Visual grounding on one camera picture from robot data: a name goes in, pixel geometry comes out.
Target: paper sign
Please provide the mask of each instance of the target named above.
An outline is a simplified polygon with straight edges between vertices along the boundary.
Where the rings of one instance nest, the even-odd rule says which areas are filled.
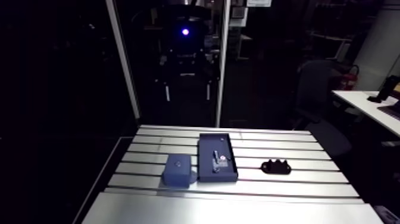
[[[272,0],[247,0],[247,7],[271,7]]]

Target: aluminum table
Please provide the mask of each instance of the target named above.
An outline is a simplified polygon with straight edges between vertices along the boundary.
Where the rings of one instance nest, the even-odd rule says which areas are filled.
[[[229,133],[239,179],[162,184],[168,154],[192,156],[200,133]],[[289,175],[260,170],[286,159]],[[142,125],[84,223],[381,223],[308,131]]]

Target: fire extinguisher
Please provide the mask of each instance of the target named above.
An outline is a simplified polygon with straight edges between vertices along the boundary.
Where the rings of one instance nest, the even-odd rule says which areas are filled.
[[[342,76],[342,80],[340,81],[341,90],[352,90],[355,84],[357,83],[358,73],[360,72],[360,68],[357,65],[353,65],[349,70],[349,73],[344,74]]]

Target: blue box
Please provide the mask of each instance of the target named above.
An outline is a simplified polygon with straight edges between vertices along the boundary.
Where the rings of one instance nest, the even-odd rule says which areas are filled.
[[[217,164],[214,151],[227,160]],[[198,178],[200,182],[236,182],[238,168],[228,133],[200,133],[198,142]]]
[[[191,159],[187,154],[170,154],[162,173],[164,185],[188,188],[190,185]]]

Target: chair backrest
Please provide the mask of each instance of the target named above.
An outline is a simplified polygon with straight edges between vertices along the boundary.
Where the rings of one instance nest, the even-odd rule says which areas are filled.
[[[299,69],[296,107],[321,114],[325,108],[332,61],[307,61]]]

